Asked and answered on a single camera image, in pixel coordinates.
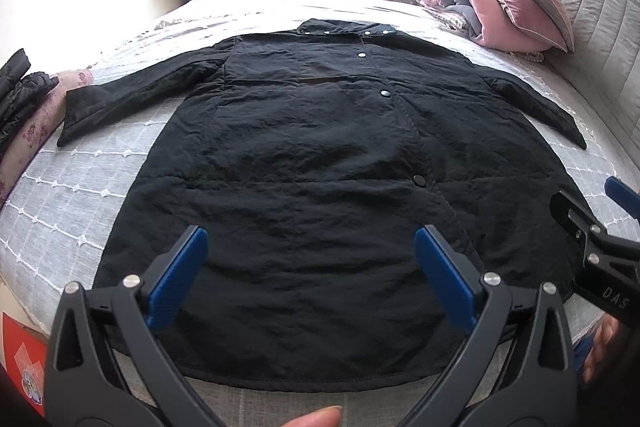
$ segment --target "coat collar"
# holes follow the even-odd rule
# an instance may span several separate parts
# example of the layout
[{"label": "coat collar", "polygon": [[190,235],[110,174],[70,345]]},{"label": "coat collar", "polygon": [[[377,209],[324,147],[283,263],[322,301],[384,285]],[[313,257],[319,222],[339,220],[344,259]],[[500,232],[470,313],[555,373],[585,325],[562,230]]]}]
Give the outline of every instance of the coat collar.
[{"label": "coat collar", "polygon": [[381,37],[394,34],[396,29],[388,24],[363,24],[358,22],[309,19],[303,22],[296,32],[300,35],[329,36],[356,34],[362,37]]}]

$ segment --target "bed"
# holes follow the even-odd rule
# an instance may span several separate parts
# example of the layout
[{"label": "bed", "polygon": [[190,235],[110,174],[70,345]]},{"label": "bed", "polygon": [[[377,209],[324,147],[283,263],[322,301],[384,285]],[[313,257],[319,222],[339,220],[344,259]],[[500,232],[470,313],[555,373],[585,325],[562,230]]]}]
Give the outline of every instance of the bed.
[{"label": "bed", "polygon": [[[540,134],[582,191],[610,233],[640,239],[640,229],[604,195],[604,182],[617,175],[637,187],[640,172],[591,105],[544,64],[526,62],[473,44],[418,6],[381,0],[193,0],[159,18],[93,66],[102,84],[167,57],[210,46],[230,36],[296,28],[311,18],[388,23],[410,35],[459,51],[473,62],[509,71],[574,115],[587,142],[582,151],[536,121]],[[22,174],[0,211],[0,273],[44,331],[52,323],[60,292],[70,280],[91,287],[102,249],[130,184],[181,98],[172,98],[58,148],[57,130]],[[574,339],[601,312],[578,296],[566,304]],[[487,392],[506,346],[496,352],[495,370],[478,389]],[[133,391],[145,390],[126,357],[120,357]],[[192,380],[228,425],[279,425],[284,419],[323,405],[344,407],[343,425],[369,425],[384,417],[395,425],[434,378],[374,391],[289,394],[235,389]]]}]

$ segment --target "red paper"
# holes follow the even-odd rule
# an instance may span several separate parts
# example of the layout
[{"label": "red paper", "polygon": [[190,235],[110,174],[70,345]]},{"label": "red paper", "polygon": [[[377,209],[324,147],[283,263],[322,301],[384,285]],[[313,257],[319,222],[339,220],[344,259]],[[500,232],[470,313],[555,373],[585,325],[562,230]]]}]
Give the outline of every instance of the red paper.
[{"label": "red paper", "polygon": [[6,372],[24,398],[44,416],[42,406],[47,346],[24,325],[2,314]]}]

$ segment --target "black jacket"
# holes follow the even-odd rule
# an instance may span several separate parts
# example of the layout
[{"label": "black jacket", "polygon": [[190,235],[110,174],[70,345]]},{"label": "black jacket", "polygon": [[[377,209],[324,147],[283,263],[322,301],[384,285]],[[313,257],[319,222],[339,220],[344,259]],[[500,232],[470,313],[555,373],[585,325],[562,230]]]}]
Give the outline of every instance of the black jacket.
[{"label": "black jacket", "polygon": [[549,200],[586,202],[520,110],[586,146],[516,76],[391,26],[309,20],[70,91],[58,144],[180,93],[95,285],[202,225],[209,260],[162,336],[185,374],[331,392],[442,370],[462,336],[414,259],[424,223],[481,270],[570,295],[577,246]]},{"label": "black jacket", "polygon": [[31,73],[24,50],[18,50],[0,68],[0,157],[11,145],[15,135],[35,113],[49,91],[58,85],[58,78]]}]

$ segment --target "snap button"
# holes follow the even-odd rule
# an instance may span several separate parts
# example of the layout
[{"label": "snap button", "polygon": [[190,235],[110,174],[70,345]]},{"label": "snap button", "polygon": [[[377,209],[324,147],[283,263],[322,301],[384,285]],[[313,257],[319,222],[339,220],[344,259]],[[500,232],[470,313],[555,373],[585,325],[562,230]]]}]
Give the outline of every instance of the snap button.
[{"label": "snap button", "polygon": [[427,180],[425,180],[423,176],[420,176],[420,174],[416,174],[414,176],[414,183],[416,185],[418,185],[418,187],[426,187],[427,186]]}]

